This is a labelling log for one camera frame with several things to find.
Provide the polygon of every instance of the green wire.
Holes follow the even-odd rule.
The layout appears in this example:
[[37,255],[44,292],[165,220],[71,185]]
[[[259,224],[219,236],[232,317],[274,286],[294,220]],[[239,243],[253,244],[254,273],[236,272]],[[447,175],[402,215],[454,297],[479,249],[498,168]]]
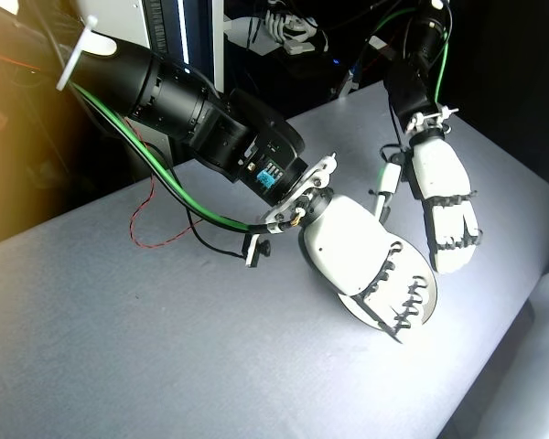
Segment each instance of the green wire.
[[439,76],[437,77],[436,84],[436,102],[439,99],[439,92],[441,91],[441,81],[443,80],[443,73],[446,71],[447,64],[447,52],[449,50],[449,43],[443,48],[443,58],[441,59],[441,69],[439,69]]
[[181,187],[177,181],[175,181],[175,178],[171,176],[167,170],[156,160],[156,158],[148,151],[146,146],[143,145],[143,143],[136,137],[136,135],[130,130],[121,120],[120,118],[112,112],[108,107],[106,107],[98,98],[93,96],[91,93],[89,93],[87,90],[83,89],[81,86],[77,84],[73,84],[73,86],[88,100],[90,101],[94,106],[96,106],[101,112],[103,112],[106,117],[110,119],[110,121],[114,124],[116,129],[122,132],[126,137],[128,137],[131,141],[131,143],[136,146],[140,152],[146,157],[146,160],[148,164],[155,169],[155,171],[158,172],[160,176],[162,176],[163,180],[168,183],[175,191],[183,198],[183,200],[186,202],[186,204],[190,205],[192,208],[197,209],[199,212],[206,215],[208,218],[211,218],[212,220],[215,220],[216,222],[219,222],[220,224],[224,224],[230,227],[233,227],[238,230],[248,231],[250,229],[250,226],[248,224],[244,224],[242,222],[236,221],[234,219],[225,218],[221,215],[218,215],[215,212],[212,212],[211,210],[208,210],[201,206],[195,199],[193,199],[186,191]]
[[393,18],[396,18],[398,16],[402,16],[404,14],[410,14],[412,12],[416,11],[416,8],[414,7],[406,7],[405,9],[401,9],[400,11],[396,11],[396,12],[393,12],[392,14],[390,14],[389,16],[387,16],[383,21],[381,21],[379,23],[379,25],[374,29],[374,33],[378,32],[379,30],[381,30],[384,25],[386,25],[386,23],[388,23],[389,21],[391,21]]

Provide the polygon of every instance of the table surface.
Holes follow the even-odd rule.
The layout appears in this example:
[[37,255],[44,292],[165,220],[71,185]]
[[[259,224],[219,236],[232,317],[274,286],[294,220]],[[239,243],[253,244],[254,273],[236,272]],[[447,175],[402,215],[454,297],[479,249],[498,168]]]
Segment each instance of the table surface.
[[[381,85],[297,116],[303,157],[336,151],[331,186],[371,207],[394,141]],[[549,186],[458,118],[448,141],[479,192],[484,240],[438,275],[415,343],[363,325],[303,261],[292,230],[257,269],[186,235],[142,250],[128,221],[143,181],[0,243],[0,438],[433,438],[549,261]],[[178,170],[222,214],[265,204],[197,163]],[[186,225],[159,189],[142,241]],[[387,229],[427,256],[421,205],[401,186]],[[241,236],[200,224],[239,250]]]

